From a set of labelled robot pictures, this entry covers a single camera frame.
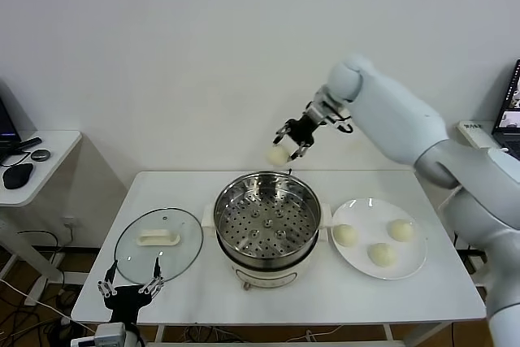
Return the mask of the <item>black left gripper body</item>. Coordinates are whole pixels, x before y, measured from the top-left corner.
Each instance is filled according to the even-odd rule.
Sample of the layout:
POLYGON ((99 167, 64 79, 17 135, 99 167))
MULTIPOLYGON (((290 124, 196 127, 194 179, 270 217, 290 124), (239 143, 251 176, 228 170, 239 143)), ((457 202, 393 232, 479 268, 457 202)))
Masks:
POLYGON ((152 297, 141 285, 119 286, 116 294, 104 298, 105 307, 111 310, 110 323, 136 323, 141 308, 152 302, 152 297))

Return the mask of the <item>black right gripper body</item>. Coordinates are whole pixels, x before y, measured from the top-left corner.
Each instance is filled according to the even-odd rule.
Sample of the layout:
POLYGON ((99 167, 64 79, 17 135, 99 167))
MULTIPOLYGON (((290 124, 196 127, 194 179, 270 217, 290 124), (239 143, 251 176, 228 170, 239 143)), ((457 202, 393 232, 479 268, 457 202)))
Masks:
POLYGON ((320 122, 304 113, 300 119, 287 120, 287 135, 298 146, 312 146, 314 144, 313 133, 321 125, 320 122))

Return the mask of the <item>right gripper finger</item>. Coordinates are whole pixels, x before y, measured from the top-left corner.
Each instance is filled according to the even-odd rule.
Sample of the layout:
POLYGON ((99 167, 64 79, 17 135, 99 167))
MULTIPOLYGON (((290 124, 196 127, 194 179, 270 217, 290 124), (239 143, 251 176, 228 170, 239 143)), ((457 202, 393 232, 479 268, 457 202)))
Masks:
POLYGON ((290 124, 287 121, 275 134, 273 145, 278 145, 290 131, 290 124))
POLYGON ((289 155, 288 160, 294 161, 298 158, 303 158, 310 148, 310 144, 308 142, 302 141, 295 143, 296 149, 289 155))

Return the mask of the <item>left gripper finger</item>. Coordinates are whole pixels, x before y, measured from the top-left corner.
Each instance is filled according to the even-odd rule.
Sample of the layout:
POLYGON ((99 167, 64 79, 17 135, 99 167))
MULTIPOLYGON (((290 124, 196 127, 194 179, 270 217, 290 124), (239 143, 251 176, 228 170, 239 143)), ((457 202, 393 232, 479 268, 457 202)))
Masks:
POLYGON ((115 273, 117 271, 117 265, 118 262, 114 261, 110 268, 106 271, 104 278, 97 282, 98 290, 103 297, 113 297, 117 294, 117 291, 113 285, 115 273))
POLYGON ((139 293, 158 293, 163 287, 162 269, 159 257, 156 257, 154 263, 154 272, 152 280, 139 289, 139 293))

